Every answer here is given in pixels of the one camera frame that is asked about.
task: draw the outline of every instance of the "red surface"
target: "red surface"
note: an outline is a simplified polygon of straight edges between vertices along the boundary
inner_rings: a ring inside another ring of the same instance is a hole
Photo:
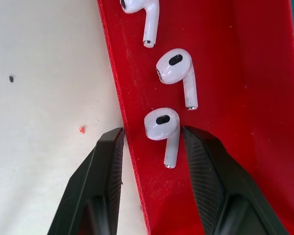
[[[165,141],[145,135],[151,110],[176,110],[181,125],[221,139],[294,234],[294,33],[288,0],[160,0],[157,43],[143,46],[145,12],[98,0],[126,136],[150,235],[203,234],[181,137],[177,167],[163,166]],[[160,83],[170,49],[193,58],[199,108],[183,84]]]

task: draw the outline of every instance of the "earbud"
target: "earbud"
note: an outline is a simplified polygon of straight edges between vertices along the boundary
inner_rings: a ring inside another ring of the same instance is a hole
[[[145,9],[146,22],[143,43],[145,47],[153,48],[156,44],[159,22],[159,0],[121,0],[121,6],[127,14]]]
[[[167,168],[175,168],[180,140],[180,118],[177,112],[170,108],[156,109],[146,115],[144,123],[149,139],[154,141],[168,139],[164,165]]]
[[[174,84],[183,80],[186,108],[198,108],[194,66],[191,55],[186,50],[170,50],[160,58],[156,68],[160,81],[164,84]]]

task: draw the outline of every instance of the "white earbud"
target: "white earbud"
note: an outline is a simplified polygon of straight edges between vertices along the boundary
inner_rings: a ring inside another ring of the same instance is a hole
[[[164,165],[167,168],[175,168],[180,140],[180,118],[177,112],[170,108],[156,109],[146,115],[144,123],[149,139],[168,139]]]
[[[191,55],[186,50],[170,50],[160,58],[156,68],[160,81],[164,84],[174,84],[183,80],[186,108],[198,108],[194,66]]]
[[[143,43],[145,47],[153,48],[156,44],[159,22],[159,0],[121,0],[121,5],[127,14],[145,9],[146,22]]]

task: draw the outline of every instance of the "white wall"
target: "white wall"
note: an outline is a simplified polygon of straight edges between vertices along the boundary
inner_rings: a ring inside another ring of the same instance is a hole
[[[97,1],[0,0],[0,235],[45,235],[69,177],[122,125]],[[146,234],[126,145],[122,178],[118,234]]]

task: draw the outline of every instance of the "earbud stem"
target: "earbud stem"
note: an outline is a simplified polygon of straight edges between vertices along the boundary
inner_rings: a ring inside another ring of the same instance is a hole
[[[166,168],[175,168],[177,160],[177,151],[180,141],[180,127],[167,140],[164,165]]]
[[[144,29],[143,43],[145,47],[152,48],[156,44],[158,22],[159,22],[159,1],[154,1],[145,7],[146,22]]]
[[[189,110],[195,110],[198,108],[197,100],[197,88],[196,88],[196,79],[194,66],[191,65],[191,68],[183,79],[184,86],[184,96],[185,96],[185,106]]]

